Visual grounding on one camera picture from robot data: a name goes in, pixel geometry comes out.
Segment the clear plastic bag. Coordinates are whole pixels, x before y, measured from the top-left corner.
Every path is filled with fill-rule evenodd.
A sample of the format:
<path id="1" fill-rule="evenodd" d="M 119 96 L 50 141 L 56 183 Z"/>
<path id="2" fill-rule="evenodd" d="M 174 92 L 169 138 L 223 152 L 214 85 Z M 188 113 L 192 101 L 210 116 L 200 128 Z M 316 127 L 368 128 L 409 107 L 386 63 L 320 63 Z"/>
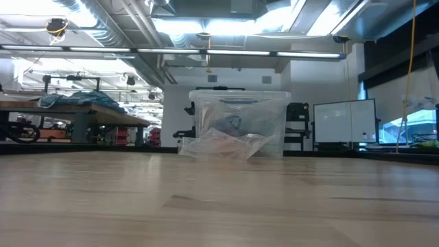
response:
<path id="1" fill-rule="evenodd" d="M 278 136 L 248 133 L 238 137 L 210 128 L 199 137 L 183 137 L 178 153 L 197 159 L 247 161 L 251 157 L 276 158 L 282 152 L 274 143 Z"/>

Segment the dark blue roll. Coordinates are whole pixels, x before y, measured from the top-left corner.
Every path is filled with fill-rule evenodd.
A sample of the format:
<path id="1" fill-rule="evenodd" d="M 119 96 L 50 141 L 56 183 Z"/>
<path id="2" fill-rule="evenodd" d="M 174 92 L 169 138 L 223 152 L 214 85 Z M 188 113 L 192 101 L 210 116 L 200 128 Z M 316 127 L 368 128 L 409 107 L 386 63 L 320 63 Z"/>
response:
<path id="1" fill-rule="evenodd" d="M 238 115 L 230 115 L 225 118 L 217 120 L 214 125 L 214 129 L 228 134 L 232 137 L 240 137 L 243 135 L 241 127 L 241 117 Z"/>

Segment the clear plastic storage bin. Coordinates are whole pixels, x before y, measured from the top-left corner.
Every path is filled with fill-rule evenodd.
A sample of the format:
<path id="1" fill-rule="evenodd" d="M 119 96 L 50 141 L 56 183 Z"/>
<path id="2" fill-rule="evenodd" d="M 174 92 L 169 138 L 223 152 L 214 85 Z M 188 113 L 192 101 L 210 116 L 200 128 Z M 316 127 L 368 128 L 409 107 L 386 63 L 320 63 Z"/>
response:
<path id="1" fill-rule="evenodd" d="M 241 117 L 240 129 L 243 135 L 255 133 L 265 137 L 278 136 L 274 143 L 281 150 L 283 157 L 290 93 L 202 89 L 191 91 L 189 100 L 195 104 L 195 137 L 213 128 L 217 120 L 238 115 Z"/>

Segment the black equipment stand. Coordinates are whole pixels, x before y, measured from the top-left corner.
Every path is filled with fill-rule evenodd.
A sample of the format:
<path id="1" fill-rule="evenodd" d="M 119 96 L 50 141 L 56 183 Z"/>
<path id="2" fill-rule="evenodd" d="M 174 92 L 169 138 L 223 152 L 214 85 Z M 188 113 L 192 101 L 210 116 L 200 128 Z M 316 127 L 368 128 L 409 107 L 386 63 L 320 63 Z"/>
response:
<path id="1" fill-rule="evenodd" d="M 188 108 L 184 108 L 184 111 L 191 116 L 192 127 L 190 130 L 179 130 L 173 133 L 173 138 L 195 138 L 195 104 L 191 102 L 191 106 Z"/>
<path id="2" fill-rule="evenodd" d="M 308 103 L 290 103 L 286 111 L 286 123 L 303 123 L 302 129 L 286 127 L 284 143 L 299 143 L 300 150 L 304 150 L 304 140 L 309 139 L 309 105 Z"/>

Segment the red storage boxes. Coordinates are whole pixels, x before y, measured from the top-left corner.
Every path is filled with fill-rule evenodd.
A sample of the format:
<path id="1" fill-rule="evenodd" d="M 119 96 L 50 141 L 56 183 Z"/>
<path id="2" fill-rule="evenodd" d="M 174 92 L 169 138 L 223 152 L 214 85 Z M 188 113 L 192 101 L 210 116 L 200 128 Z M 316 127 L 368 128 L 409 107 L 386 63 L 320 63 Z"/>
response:
<path id="1" fill-rule="evenodd" d="M 111 146 L 127 146 L 130 142 L 128 128 L 116 127 L 106 133 L 106 143 Z"/>
<path id="2" fill-rule="evenodd" d="M 150 135 L 148 137 L 147 144 L 149 146 L 154 147 L 154 148 L 159 148 L 161 146 L 161 129 L 160 128 L 153 128 L 150 131 Z"/>

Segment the long LED light bar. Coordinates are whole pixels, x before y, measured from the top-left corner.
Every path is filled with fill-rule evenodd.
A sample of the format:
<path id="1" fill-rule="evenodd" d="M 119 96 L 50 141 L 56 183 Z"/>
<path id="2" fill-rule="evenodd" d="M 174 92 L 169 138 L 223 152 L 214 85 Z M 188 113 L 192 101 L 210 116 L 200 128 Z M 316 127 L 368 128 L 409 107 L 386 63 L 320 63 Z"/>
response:
<path id="1" fill-rule="evenodd" d="M 6 51 L 63 51 L 83 53 L 112 53 L 112 54 L 171 54 L 171 55 L 221 55 L 221 56 L 260 56 L 275 58 L 310 58 L 335 59 L 346 58 L 346 54 L 306 51 L 248 51 L 226 49 L 170 49 L 170 48 L 118 48 L 118 47 L 68 47 L 40 45 L 0 45 L 0 50 Z"/>

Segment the wooden workbench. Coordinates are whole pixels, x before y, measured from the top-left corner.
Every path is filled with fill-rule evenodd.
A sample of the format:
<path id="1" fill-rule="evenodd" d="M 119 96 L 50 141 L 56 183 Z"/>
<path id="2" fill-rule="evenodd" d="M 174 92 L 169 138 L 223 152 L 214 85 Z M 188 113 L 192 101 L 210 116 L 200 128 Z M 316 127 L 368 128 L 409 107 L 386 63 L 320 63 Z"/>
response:
<path id="1" fill-rule="evenodd" d="M 0 119 L 8 119 L 9 113 L 30 113 L 41 117 L 73 122 L 72 143 L 86 143 L 86 131 L 97 126 L 137 128 L 136 146 L 142 145 L 143 129 L 150 125 L 144 119 L 92 104 L 90 106 L 61 105 L 41 108 L 37 102 L 0 101 Z"/>

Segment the white whiteboard panel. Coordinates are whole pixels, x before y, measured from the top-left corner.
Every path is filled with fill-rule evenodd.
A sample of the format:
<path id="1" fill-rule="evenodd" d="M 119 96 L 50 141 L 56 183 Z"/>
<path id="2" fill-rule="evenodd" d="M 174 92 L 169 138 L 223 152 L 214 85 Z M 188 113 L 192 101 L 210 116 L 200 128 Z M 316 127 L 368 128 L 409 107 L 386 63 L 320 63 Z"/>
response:
<path id="1" fill-rule="evenodd" d="M 313 106 L 316 143 L 376 143 L 378 141 L 373 99 L 316 104 Z"/>

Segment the teal cloth pile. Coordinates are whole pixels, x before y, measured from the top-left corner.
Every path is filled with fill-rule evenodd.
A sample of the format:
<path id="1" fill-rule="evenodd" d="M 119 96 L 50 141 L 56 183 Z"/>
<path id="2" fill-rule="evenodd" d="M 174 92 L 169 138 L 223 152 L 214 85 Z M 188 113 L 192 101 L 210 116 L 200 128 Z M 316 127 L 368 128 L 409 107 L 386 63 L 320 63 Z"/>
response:
<path id="1" fill-rule="evenodd" d="M 40 98 L 37 106 L 40 108 L 52 108 L 54 106 L 91 106 L 97 105 L 114 110 L 118 113 L 126 113 L 124 108 L 111 97 L 103 92 L 81 92 L 78 91 L 70 96 L 51 94 Z"/>

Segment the orange box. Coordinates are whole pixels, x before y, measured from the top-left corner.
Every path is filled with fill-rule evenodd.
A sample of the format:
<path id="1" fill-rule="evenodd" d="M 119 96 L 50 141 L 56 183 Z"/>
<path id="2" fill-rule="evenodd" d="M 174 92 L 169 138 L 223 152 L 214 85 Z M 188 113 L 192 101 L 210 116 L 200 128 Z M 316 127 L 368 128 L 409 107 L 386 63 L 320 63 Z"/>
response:
<path id="1" fill-rule="evenodd" d="M 66 130 L 40 129 L 41 139 L 65 139 Z"/>

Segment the green object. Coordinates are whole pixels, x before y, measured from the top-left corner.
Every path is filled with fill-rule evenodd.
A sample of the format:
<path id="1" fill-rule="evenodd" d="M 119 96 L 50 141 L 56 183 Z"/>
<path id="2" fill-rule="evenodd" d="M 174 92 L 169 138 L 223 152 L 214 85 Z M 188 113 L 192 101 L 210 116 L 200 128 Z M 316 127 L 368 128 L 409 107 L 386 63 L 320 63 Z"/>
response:
<path id="1" fill-rule="evenodd" d="M 411 148 L 418 149 L 439 149 L 439 141 L 423 141 L 411 144 Z"/>

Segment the silver ventilation duct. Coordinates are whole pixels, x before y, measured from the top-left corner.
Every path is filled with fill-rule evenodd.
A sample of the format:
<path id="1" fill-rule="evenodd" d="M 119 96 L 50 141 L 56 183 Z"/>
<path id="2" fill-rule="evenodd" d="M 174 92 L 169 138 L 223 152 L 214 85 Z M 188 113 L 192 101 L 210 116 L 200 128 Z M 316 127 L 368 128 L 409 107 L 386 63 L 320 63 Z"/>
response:
<path id="1" fill-rule="evenodd" d="M 60 4 L 72 14 L 89 14 L 97 23 L 93 26 L 99 29 L 90 33 L 102 47 L 122 47 L 132 48 L 134 44 L 122 32 L 121 28 L 105 11 L 98 0 L 52 0 L 54 3 Z M 156 59 L 147 59 L 145 56 L 135 54 L 134 58 L 122 58 L 127 65 L 133 67 L 149 85 L 164 88 L 166 82 L 171 83 L 173 80 L 167 74 L 154 65 Z"/>

